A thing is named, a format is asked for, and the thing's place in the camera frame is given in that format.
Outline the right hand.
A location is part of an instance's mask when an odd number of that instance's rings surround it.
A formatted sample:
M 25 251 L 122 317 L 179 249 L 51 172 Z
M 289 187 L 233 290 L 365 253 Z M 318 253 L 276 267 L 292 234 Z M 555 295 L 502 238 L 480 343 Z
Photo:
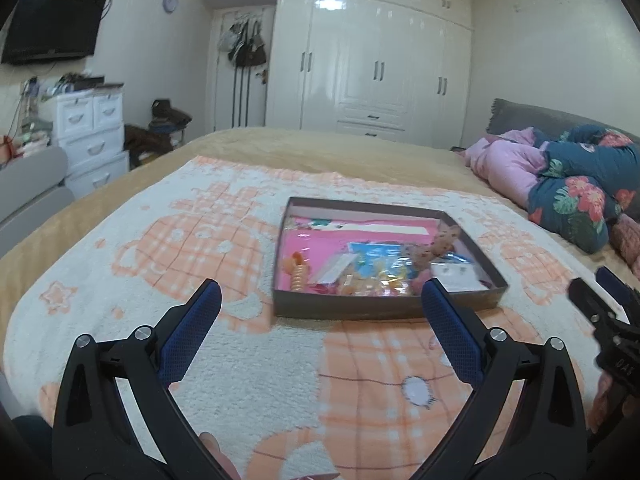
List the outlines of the right hand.
M 592 402 L 591 411 L 587 415 L 587 427 L 593 434 L 596 434 L 602 425 L 613 417 L 615 386 L 613 378 L 607 372 L 602 372 L 598 381 L 598 392 Z

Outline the left hand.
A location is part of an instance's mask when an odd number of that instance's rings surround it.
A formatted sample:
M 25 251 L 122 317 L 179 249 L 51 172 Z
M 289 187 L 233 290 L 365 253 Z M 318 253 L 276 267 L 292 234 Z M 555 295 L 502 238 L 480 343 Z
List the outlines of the left hand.
M 198 436 L 203 443 L 203 445 L 208 449 L 208 452 L 214 456 L 216 462 L 224 468 L 224 471 L 233 479 L 233 480 L 241 480 L 241 476 L 238 473 L 238 470 L 232 464 L 232 461 L 229 460 L 227 455 L 221 451 L 221 447 L 217 441 L 217 439 L 207 431 L 202 432 Z

